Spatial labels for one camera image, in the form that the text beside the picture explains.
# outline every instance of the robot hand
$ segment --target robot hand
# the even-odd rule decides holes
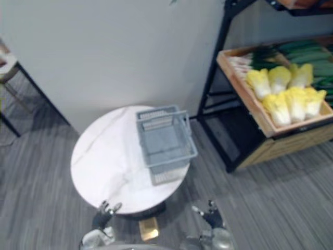
[[[192,206],[192,210],[199,215],[214,229],[214,228],[224,228],[223,219],[215,202],[208,201],[209,210],[204,212],[196,206]]]
[[[92,230],[103,230],[109,220],[111,220],[112,216],[121,208],[121,206],[121,203],[117,203],[113,208],[110,208],[109,203],[107,201],[103,201],[98,208],[97,214],[93,218]]]

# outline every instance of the wooden drawer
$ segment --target wooden drawer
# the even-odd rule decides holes
[[[283,139],[267,139],[239,167],[260,163],[333,139],[333,124]]]

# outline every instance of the chair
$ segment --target chair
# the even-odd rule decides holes
[[[4,86],[8,93],[11,94],[11,96],[22,106],[22,108],[24,108],[27,112],[32,113],[27,105],[18,98],[17,91],[13,89],[13,87],[8,83],[9,80],[12,79],[18,71],[19,69],[17,67],[11,68],[6,74],[0,76],[0,84]]]

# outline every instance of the wooden crate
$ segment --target wooden crate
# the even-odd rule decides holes
[[[235,91],[237,92],[237,94],[247,107],[247,109],[250,111],[253,118],[257,122],[258,126],[261,128],[261,130],[263,131],[263,133],[267,138],[284,134],[295,129],[307,127],[319,121],[333,118],[333,110],[324,101],[321,106],[320,115],[318,115],[317,117],[305,120],[303,122],[294,123],[285,127],[275,126],[271,120],[271,117],[265,111],[262,103],[256,98],[254,92],[251,90],[251,88],[248,87],[246,82],[239,77],[234,67],[227,59],[228,57],[231,56],[246,55],[249,52],[253,51],[254,49],[255,47],[249,47],[249,48],[220,51],[217,56],[217,63],[220,65],[225,75],[229,79],[231,85],[233,86],[233,88],[235,89]]]
[[[319,0],[278,0],[279,3],[288,9],[309,9],[319,2]],[[333,1],[328,0],[323,3],[321,8],[333,8]]]

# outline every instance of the black metal frame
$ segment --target black metal frame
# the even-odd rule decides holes
[[[60,111],[53,105],[53,103],[47,98],[47,96],[44,94],[44,92],[37,86],[35,81],[30,77],[30,75],[26,72],[26,70],[22,67],[22,65],[17,62],[15,67],[17,67],[23,75],[29,80],[30,84],[34,86],[34,88],[37,90],[39,95],[46,100],[46,102],[50,105],[50,107],[67,123],[69,122],[67,119],[60,113]],[[21,134],[15,129],[15,127],[11,124],[11,122],[6,118],[6,116],[0,111],[1,120],[4,122],[4,124],[17,136],[21,137]]]
[[[11,124],[11,122],[5,117],[5,115],[0,111],[1,121],[17,136],[21,137],[21,134],[15,129],[15,127]]]
[[[227,172],[233,172],[252,152],[254,152],[266,140],[266,137],[262,132],[258,133],[258,136],[255,138],[255,140],[250,142],[249,147],[247,147],[245,150],[240,152],[240,154],[238,155],[238,157],[235,160],[231,160],[228,153],[225,151],[225,149],[222,147],[222,145],[218,142],[217,138],[215,137],[213,131],[210,129],[210,127],[206,121],[209,118],[218,117],[219,115],[221,115],[222,112],[224,112],[226,110],[235,108],[235,107],[230,107],[230,105],[225,106],[225,104],[229,104],[230,102],[233,102],[236,99],[240,102],[241,106],[247,110],[244,103],[242,102],[242,100],[239,98],[239,96],[237,95],[237,93],[235,92],[235,90],[232,87],[231,87],[232,91],[223,91],[223,92],[211,92],[211,87],[212,87],[214,77],[215,77],[217,71],[220,70],[219,66],[217,65],[216,58],[217,58],[219,51],[221,51],[224,47],[233,18],[256,1],[257,0],[226,0],[225,6],[224,6],[224,16],[222,19],[220,32],[219,32],[219,35],[217,38],[215,50],[213,52],[213,57],[212,57],[209,71],[208,71],[208,76],[207,76],[207,80],[206,80],[206,83],[204,86],[202,98],[201,98],[201,101],[199,104],[197,116],[195,117],[200,122],[200,124],[202,125],[203,129],[205,130],[207,136],[209,137],[210,141],[214,145],[214,147],[217,150],[217,152],[219,153],[220,157],[225,162]],[[289,10],[289,9],[286,9],[283,5],[280,5],[277,1],[274,1],[274,0],[266,0],[266,1],[276,10],[278,10],[278,11],[286,10],[292,16],[333,14],[333,8],[319,9],[321,4],[323,4],[327,0],[320,0],[319,3],[314,5],[312,8],[302,9],[302,10],[299,10],[299,9]],[[230,94],[234,94],[235,97],[232,97],[232,98],[226,99],[224,101],[217,102],[217,103],[207,106],[207,100],[210,97],[225,96],[225,95],[230,95]],[[211,112],[205,112],[211,108],[217,108],[217,107],[222,107],[222,108],[211,111]],[[252,116],[250,114],[248,114],[248,118],[252,122],[255,122],[255,120],[252,118]],[[313,124],[310,127],[301,128],[299,130],[293,131],[293,133],[301,133],[304,131],[308,131],[310,129],[320,127],[320,126],[323,126],[323,125],[325,125],[327,123],[331,123],[331,122],[333,122],[333,121],[329,120],[329,121],[319,122],[319,123]]]

